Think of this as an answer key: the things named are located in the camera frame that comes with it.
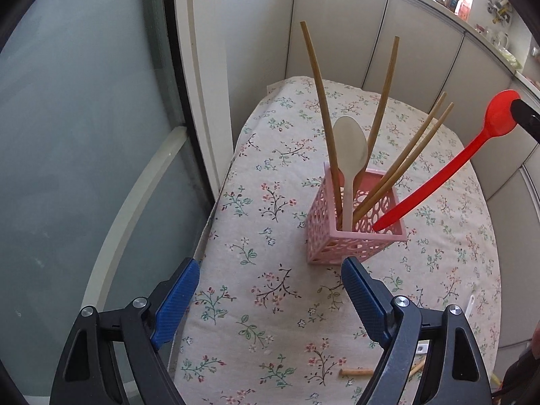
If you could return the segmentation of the right hand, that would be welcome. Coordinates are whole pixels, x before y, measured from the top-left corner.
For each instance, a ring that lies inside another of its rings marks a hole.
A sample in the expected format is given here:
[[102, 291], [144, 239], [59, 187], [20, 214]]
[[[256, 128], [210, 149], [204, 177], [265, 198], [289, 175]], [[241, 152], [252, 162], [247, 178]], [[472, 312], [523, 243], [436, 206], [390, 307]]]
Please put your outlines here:
[[532, 335], [531, 339], [531, 349], [534, 354], [538, 354], [540, 352], [540, 328], [535, 328], [535, 331]]

